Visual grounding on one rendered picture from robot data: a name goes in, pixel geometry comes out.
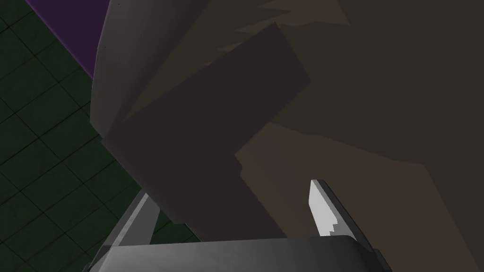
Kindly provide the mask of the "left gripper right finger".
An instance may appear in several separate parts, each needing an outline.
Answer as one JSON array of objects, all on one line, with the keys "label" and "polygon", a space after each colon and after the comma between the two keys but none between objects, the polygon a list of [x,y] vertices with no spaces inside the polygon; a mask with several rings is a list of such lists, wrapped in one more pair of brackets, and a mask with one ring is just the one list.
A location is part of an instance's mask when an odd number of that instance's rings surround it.
[{"label": "left gripper right finger", "polygon": [[335,193],[322,179],[312,179],[309,208],[320,236],[350,236],[368,251],[374,251]]}]

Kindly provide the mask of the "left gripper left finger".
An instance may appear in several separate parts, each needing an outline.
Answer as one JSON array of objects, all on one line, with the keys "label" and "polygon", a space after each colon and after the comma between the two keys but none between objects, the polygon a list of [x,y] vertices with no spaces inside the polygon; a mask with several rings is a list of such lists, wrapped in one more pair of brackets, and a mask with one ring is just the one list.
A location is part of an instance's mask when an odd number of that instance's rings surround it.
[{"label": "left gripper left finger", "polygon": [[159,213],[156,202],[145,191],[139,191],[108,236],[107,246],[148,245]]}]

